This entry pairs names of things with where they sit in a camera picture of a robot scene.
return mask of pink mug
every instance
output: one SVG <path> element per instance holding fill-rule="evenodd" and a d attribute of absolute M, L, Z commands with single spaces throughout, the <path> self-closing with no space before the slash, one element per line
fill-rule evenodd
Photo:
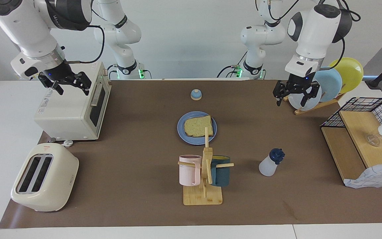
<path fill-rule="evenodd" d="M 200 184 L 201 156 L 181 155 L 180 162 L 193 163 L 195 166 L 179 165 L 179 183 L 184 186 L 197 186 Z"/>

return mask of white robotic arm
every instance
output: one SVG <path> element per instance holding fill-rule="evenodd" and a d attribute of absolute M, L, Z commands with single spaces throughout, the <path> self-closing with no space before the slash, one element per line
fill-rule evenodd
<path fill-rule="evenodd" d="M 113 51 L 117 63 L 117 72 L 121 79 L 143 78 L 140 63 L 135 59 L 132 49 L 126 44 L 141 40 L 141 30 L 127 18 L 119 0 L 97 0 L 101 17 L 107 20 L 102 28 L 106 36 L 106 45 Z M 94 32 L 95 38 L 102 43 L 100 33 Z"/>
<path fill-rule="evenodd" d="M 324 70 L 320 67 L 331 43 L 339 40 L 344 43 L 344 36 L 352 25 L 349 9 L 346 11 L 338 3 L 340 9 L 320 1 L 309 11 L 297 12 L 291 18 L 287 32 L 298 46 L 296 54 L 285 66 L 285 71 L 290 73 L 288 81 L 278 81 L 273 90 L 278 106 L 282 98 L 289 94 L 303 94 L 301 106 L 305 106 L 308 99 L 316 97 L 319 84 L 312 81 L 314 75 L 318 70 Z"/>
<path fill-rule="evenodd" d="M 272 0 L 272 14 L 280 15 L 282 0 Z M 274 20 L 269 13 L 268 1 L 259 1 L 259 14 L 263 25 L 247 26 L 241 31 L 241 42 L 247 47 L 247 56 L 243 62 L 242 77 L 257 79 L 260 77 L 266 56 L 263 45 L 280 44 L 285 38 L 285 28 L 280 20 Z"/>
<path fill-rule="evenodd" d="M 59 94 L 59 85 L 72 85 L 88 95 L 91 81 L 72 72 L 50 28 L 84 30 L 91 22 L 91 0 L 0 0 L 0 27 L 21 53 L 11 65 L 21 77 L 39 73 L 47 88 Z"/>

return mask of bread slice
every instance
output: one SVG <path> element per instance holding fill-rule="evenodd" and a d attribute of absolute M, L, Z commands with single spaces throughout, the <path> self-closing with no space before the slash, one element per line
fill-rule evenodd
<path fill-rule="evenodd" d="M 185 121 L 185 133 L 189 137 L 204 137 L 205 127 L 208 127 L 209 136 L 213 136 L 212 117 L 210 115 L 191 118 Z"/>

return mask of black cable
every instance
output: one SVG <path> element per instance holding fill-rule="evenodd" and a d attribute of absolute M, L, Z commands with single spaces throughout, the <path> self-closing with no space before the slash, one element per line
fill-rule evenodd
<path fill-rule="evenodd" d="M 91 9 L 91 11 L 92 11 L 93 13 L 95 13 L 95 15 L 97 15 L 99 18 L 101 18 L 102 20 L 104 20 L 104 21 L 107 22 L 107 20 L 105 20 L 102 16 L 98 15 L 98 13 L 96 13 L 96 12 L 94 11 L 94 9 Z"/>
<path fill-rule="evenodd" d="M 107 68 L 107 71 L 110 70 L 110 68 L 114 67 L 114 64 L 113 65 L 110 65 L 108 68 Z"/>
<path fill-rule="evenodd" d="M 282 15 L 282 17 L 280 17 L 280 18 L 278 18 L 278 19 L 275 19 L 273 16 L 272 16 L 272 12 L 270 11 L 270 5 L 268 5 L 268 10 L 269 10 L 269 15 L 270 15 L 270 17 L 273 19 L 273 20 L 275 20 L 275 21 L 279 21 L 279 20 L 281 20 L 283 17 L 285 17 L 285 15 L 287 15 L 290 11 L 291 11 L 291 9 L 299 2 L 300 0 L 296 0 L 294 3 L 293 3 L 293 5 L 291 5 L 291 7 L 287 10 L 287 12 L 285 12 L 284 13 L 284 15 Z"/>
<path fill-rule="evenodd" d="M 97 26 L 97 25 L 89 25 L 88 27 L 94 27 L 94 28 L 99 28 L 101 30 L 101 33 L 103 34 L 103 42 L 101 44 L 101 51 L 100 51 L 100 55 L 98 55 L 97 58 L 95 58 L 94 60 L 92 61 L 68 61 L 67 64 L 78 64 L 78 63 L 81 63 L 81 64 L 89 64 L 89 63 L 94 63 L 96 62 L 98 59 L 100 59 L 101 55 L 103 54 L 103 51 L 104 51 L 104 44 L 105 44 L 105 39 L 106 39 L 106 36 L 104 34 L 104 29 L 100 26 Z"/>
<path fill-rule="evenodd" d="M 110 73 L 109 73 L 109 79 L 110 79 L 110 75 L 111 75 L 113 72 L 117 72 L 117 71 L 110 71 Z"/>
<path fill-rule="evenodd" d="M 341 41 L 343 42 L 343 50 L 341 50 L 341 55 L 340 55 L 340 58 L 338 59 L 338 61 L 332 67 L 321 68 L 321 69 L 319 69 L 320 71 L 331 70 L 331 69 L 333 69 L 334 67 L 336 67 L 340 63 L 340 61 L 341 61 L 341 59 L 343 58 L 343 55 L 344 55 L 344 50 L 346 49 L 346 43 L 344 42 L 344 38 L 343 37 L 341 37 Z"/>
<path fill-rule="evenodd" d="M 263 74 L 263 72 L 265 72 L 265 74 L 264 74 L 264 76 L 263 76 L 263 79 L 262 79 L 262 80 L 264 80 L 264 79 L 265 79 L 265 76 L 266 76 L 266 73 L 267 73 L 266 69 L 263 69 L 263 70 L 262 70 L 262 74 Z"/>
<path fill-rule="evenodd" d="M 226 74 L 226 77 L 225 77 L 225 78 L 228 78 L 228 75 L 229 75 L 229 74 L 231 74 L 230 77 L 232 77 L 232 76 L 234 75 L 234 73 L 237 73 L 237 72 L 236 72 L 236 71 L 231 71 L 231 72 L 229 72 L 228 74 Z"/>
<path fill-rule="evenodd" d="M 237 65 L 239 65 L 241 63 L 241 61 L 244 59 L 244 56 L 247 55 L 247 51 L 244 53 L 243 57 L 241 57 L 240 61 L 237 63 Z"/>
<path fill-rule="evenodd" d="M 151 72 L 149 70 L 143 70 L 143 72 L 147 72 L 150 73 L 150 78 L 153 79 L 153 76 L 151 75 Z"/>
<path fill-rule="evenodd" d="M 223 68 L 223 69 L 219 72 L 219 74 L 217 75 L 216 78 L 219 78 L 220 74 L 222 74 L 222 72 L 223 72 L 224 70 L 226 70 L 226 69 L 228 69 L 228 68 L 233 68 L 233 67 L 234 67 L 233 65 L 229 65 L 229 66 Z"/>
<path fill-rule="evenodd" d="M 359 22 L 360 19 L 361 19 L 360 15 L 359 15 L 357 12 L 354 12 L 354 11 L 352 11 L 352 10 L 349 9 L 349 5 L 347 4 L 346 0 L 341 0 L 341 1 L 344 3 L 344 5 L 346 5 L 346 9 L 341 9 L 341 10 L 343 10 L 344 12 L 349 12 L 349 13 L 350 13 L 350 17 L 351 17 L 351 19 L 352 19 L 354 22 Z M 355 15 L 358 17 L 358 19 L 353 18 L 353 15 L 352 15 L 352 14 L 355 14 Z"/>

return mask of light blue plate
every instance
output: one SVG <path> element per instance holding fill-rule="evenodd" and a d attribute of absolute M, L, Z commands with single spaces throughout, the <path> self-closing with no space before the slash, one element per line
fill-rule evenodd
<path fill-rule="evenodd" d="M 203 145 L 205 144 L 205 139 L 204 137 L 189 137 L 185 133 L 185 121 L 191 118 L 196 118 L 196 117 L 203 117 L 209 115 L 208 113 L 201 112 L 201 111 L 193 111 L 193 112 L 188 112 L 185 115 L 183 115 L 179 121 L 178 121 L 178 134 L 181 139 L 183 139 L 185 142 L 191 144 L 191 145 Z M 216 121 L 214 118 L 212 118 L 212 127 L 213 127 L 213 136 L 209 137 L 209 142 L 212 141 L 212 139 L 216 136 L 217 132 L 217 125 Z"/>
<path fill-rule="evenodd" d="M 341 76 L 336 69 L 317 71 L 314 76 L 314 81 L 315 80 L 321 86 L 322 94 L 326 92 L 320 99 L 320 102 L 326 102 L 334 99 L 341 90 Z"/>

